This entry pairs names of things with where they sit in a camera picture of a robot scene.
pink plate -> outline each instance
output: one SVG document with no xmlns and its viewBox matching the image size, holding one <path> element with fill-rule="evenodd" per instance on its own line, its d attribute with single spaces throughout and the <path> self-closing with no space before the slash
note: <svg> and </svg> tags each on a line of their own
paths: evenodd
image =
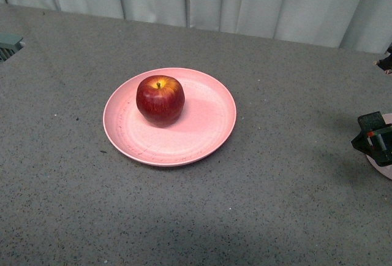
<svg viewBox="0 0 392 266">
<path fill-rule="evenodd" d="M 178 121 L 159 128 L 148 123 L 136 107 L 139 83 L 152 75 L 176 78 L 185 104 Z M 154 166 L 179 166 L 217 150 L 234 128 L 236 107 L 227 88 L 215 78 L 184 68 L 151 70 L 122 84 L 104 110 L 104 128 L 111 143 L 126 156 Z"/>
<path fill-rule="evenodd" d="M 392 123 L 392 114 L 382 115 L 386 124 Z M 392 180 L 392 165 L 381 167 L 369 156 L 366 156 L 369 162 L 376 168 L 382 175 Z"/>
</svg>

speckled surface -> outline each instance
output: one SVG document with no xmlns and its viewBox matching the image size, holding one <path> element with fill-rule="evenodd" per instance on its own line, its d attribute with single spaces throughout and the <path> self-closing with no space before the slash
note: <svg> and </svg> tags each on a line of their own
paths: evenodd
<svg viewBox="0 0 392 266">
<path fill-rule="evenodd" d="M 5 4 L 0 31 L 26 43 L 0 64 L 1 265 L 390 263 L 392 182 L 350 143 L 392 113 L 382 56 Z M 238 112 L 172 170 L 102 127 L 112 92 L 161 67 L 212 75 Z"/>
</svg>

gray countertop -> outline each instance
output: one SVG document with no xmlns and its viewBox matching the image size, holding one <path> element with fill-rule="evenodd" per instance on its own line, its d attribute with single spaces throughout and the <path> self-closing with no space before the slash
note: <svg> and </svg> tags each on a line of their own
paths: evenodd
<svg viewBox="0 0 392 266">
<path fill-rule="evenodd" d="M 392 182 L 351 140 L 392 113 L 380 55 L 0 5 L 1 265 L 388 265 Z M 213 154 L 159 169 L 105 135 L 108 98 L 185 67 L 231 92 Z"/>
</svg>

apple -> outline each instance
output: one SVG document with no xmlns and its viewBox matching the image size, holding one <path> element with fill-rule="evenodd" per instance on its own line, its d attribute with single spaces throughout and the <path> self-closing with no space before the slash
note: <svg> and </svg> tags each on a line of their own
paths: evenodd
<svg viewBox="0 0 392 266">
<path fill-rule="evenodd" d="M 158 126 L 177 121 L 184 103 L 183 86 L 170 76 L 149 76 L 140 82 L 136 91 L 136 106 L 140 113 L 147 121 Z"/>
</svg>

curtain fold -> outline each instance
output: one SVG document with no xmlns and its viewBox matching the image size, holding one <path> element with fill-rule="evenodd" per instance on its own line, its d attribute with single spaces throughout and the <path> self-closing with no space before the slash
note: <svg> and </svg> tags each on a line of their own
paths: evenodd
<svg viewBox="0 0 392 266">
<path fill-rule="evenodd" d="M 0 0 L 384 53 L 392 43 L 391 0 Z"/>
</svg>

